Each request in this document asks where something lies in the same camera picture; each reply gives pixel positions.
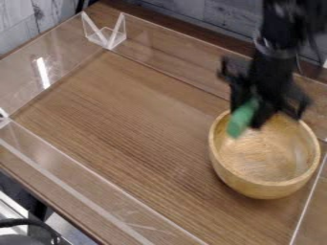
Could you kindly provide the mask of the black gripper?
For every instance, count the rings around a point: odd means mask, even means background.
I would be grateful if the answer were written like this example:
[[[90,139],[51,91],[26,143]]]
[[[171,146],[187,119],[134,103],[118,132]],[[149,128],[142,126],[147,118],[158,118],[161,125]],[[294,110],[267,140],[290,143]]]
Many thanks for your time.
[[[294,81],[299,42],[259,37],[254,40],[254,46],[249,69],[241,72],[234,68],[234,60],[225,56],[218,76],[230,86],[231,111],[251,98],[258,98],[251,128],[259,129],[278,112],[299,121],[313,100]]]

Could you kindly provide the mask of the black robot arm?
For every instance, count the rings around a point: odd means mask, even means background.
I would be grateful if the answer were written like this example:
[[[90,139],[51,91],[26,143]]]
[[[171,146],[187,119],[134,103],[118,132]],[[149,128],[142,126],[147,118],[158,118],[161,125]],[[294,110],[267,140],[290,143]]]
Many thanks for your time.
[[[249,70],[234,72],[231,60],[225,57],[218,72],[230,86],[230,135],[261,128],[278,113],[302,119],[313,100],[295,84],[294,72],[301,69],[303,46],[317,49],[316,37],[324,33],[327,0],[263,0]]]

